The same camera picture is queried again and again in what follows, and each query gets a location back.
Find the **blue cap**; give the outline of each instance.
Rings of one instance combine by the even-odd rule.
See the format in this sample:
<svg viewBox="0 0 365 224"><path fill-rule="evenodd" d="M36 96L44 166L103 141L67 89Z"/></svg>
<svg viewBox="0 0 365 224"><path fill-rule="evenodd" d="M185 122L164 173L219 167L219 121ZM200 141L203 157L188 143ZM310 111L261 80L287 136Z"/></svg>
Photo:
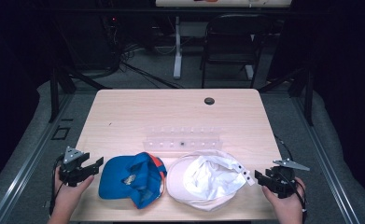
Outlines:
<svg viewBox="0 0 365 224"><path fill-rule="evenodd" d="M161 196L166 176L163 162L149 153L118 156L106 163L98 193L102 199L130 197L141 209Z"/></svg>

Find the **wooden table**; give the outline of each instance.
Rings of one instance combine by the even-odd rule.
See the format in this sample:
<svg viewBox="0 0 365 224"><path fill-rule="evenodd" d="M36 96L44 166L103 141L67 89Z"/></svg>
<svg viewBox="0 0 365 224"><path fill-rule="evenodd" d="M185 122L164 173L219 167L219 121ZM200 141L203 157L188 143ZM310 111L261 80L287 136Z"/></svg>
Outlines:
<svg viewBox="0 0 365 224"><path fill-rule="evenodd" d="M213 105L204 103L212 97ZM98 91L77 149L90 152L83 166L101 157L144 151L147 127L217 127L222 150L231 153L251 175L280 159L260 95L255 90L105 90ZM161 157L168 168L177 155ZM98 186L104 166L84 192L74 221L192 221L275 219L258 184L243 186L230 203L204 212L175 201L165 191L156 202L138 210L130 199L102 200Z"/></svg>

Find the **fabric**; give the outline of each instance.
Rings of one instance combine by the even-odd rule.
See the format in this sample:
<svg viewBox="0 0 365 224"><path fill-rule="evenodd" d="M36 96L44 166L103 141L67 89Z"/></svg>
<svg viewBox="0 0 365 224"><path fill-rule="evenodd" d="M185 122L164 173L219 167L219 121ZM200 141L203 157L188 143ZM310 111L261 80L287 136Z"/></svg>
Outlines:
<svg viewBox="0 0 365 224"><path fill-rule="evenodd" d="M98 192L107 200L131 198L142 209L161 196L166 176L163 162L146 152L118 156L106 163Z"/></svg>
<svg viewBox="0 0 365 224"><path fill-rule="evenodd" d="M167 191L177 201L204 211L223 207L245 183L255 181L232 155L214 149L179 158L168 170Z"/></svg>

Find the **human hand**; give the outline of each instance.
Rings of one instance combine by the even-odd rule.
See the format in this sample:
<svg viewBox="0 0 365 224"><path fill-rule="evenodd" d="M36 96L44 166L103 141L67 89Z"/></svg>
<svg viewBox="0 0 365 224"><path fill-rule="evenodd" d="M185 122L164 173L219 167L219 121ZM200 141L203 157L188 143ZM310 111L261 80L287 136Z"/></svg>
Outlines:
<svg viewBox="0 0 365 224"><path fill-rule="evenodd" d="M56 168L55 171L55 188L57 191L59 190L55 202L55 206L53 209L53 213L51 214L51 218L48 222L50 223L68 223L72 213L77 208L77 204L80 201L80 197L84 190L91 184L94 179L94 175L87 177L83 182L81 182L76 187L69 187L63 184L63 181L60 180L60 166Z"/></svg>
<svg viewBox="0 0 365 224"><path fill-rule="evenodd" d="M296 177L295 180L300 183L297 184L297 191L303 198L305 185L300 178ZM302 223L302 204L296 193L287 198L279 199L267 187L262 186L261 189L263 190L264 196L272 204L275 215L281 224Z"/></svg>

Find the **office chair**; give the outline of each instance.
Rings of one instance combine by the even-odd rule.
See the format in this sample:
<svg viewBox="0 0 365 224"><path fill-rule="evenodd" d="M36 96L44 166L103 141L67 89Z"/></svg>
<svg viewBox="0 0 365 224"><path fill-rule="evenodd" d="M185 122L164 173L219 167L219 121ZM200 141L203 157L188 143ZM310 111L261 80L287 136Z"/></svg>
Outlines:
<svg viewBox="0 0 365 224"><path fill-rule="evenodd" d="M253 88L263 42L270 33L273 20L263 15L224 14L212 19L206 26L204 52L200 64L205 83L205 66L209 64L252 65Z"/></svg>

